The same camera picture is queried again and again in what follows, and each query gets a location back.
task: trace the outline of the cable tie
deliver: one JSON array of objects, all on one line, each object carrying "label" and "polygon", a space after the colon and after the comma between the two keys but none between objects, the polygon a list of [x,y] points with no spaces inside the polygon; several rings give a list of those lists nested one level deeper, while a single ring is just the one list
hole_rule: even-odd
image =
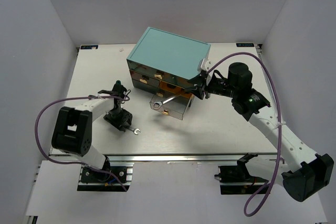
[{"label": "cable tie", "polygon": [[279,126],[283,126],[283,125],[286,125],[286,122],[285,121],[282,121],[281,123],[280,122],[277,122],[276,125],[273,127],[273,129],[271,129],[269,131],[269,133],[267,135],[265,135],[266,138],[268,138],[268,136],[274,131],[276,130]]},{"label": "cable tie", "polygon": [[101,96],[101,94],[97,94],[98,99],[104,100],[104,98]]}]

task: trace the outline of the teal box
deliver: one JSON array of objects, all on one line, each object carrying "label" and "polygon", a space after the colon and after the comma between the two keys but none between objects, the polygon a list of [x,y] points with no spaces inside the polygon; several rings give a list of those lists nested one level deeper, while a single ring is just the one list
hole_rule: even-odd
[{"label": "teal box", "polygon": [[210,44],[148,27],[127,62],[130,70],[187,88],[209,50]]}]

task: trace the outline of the open drawer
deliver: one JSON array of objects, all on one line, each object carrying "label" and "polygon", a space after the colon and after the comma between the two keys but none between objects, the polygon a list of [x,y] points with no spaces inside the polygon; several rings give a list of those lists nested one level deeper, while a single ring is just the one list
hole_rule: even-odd
[{"label": "open drawer", "polygon": [[169,115],[182,120],[184,113],[190,107],[191,102],[194,99],[193,95],[191,95],[189,98],[179,96],[162,106],[158,106],[156,104],[157,102],[162,102],[174,95],[174,93],[159,88],[156,94],[153,95],[152,100],[150,101],[151,109],[161,112],[164,115]]}]

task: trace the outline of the white tabletop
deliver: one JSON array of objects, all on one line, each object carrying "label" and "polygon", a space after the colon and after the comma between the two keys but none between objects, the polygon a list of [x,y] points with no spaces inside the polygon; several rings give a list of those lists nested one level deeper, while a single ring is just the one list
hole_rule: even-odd
[{"label": "white tabletop", "polygon": [[[230,98],[212,95],[208,100],[194,99],[184,119],[162,115],[150,108],[152,94],[133,87],[126,58],[134,45],[99,45],[80,50],[68,97],[97,94],[112,89],[115,81],[131,89],[131,100],[123,107],[133,114],[132,126],[140,128],[136,136],[119,132],[102,117],[93,123],[92,144],[104,154],[216,154],[275,152],[266,138],[232,107]],[[215,63],[234,52],[255,55],[255,48],[237,48],[235,44],[212,44],[209,59]],[[269,101],[270,94],[259,63],[249,56],[233,57],[217,69],[227,76],[232,62],[246,63],[253,73],[253,87]],[[75,106],[83,101],[67,102]]]}]

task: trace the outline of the small drawer cabinet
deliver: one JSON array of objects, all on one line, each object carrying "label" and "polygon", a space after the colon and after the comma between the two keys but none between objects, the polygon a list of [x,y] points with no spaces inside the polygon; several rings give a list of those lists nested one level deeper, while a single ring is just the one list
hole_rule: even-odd
[{"label": "small drawer cabinet", "polygon": [[[210,44],[149,27],[127,57],[132,83],[154,94],[153,108],[154,102],[191,86],[188,80],[199,74],[209,50]],[[182,120],[192,100],[192,94],[183,93],[158,111]]]}]

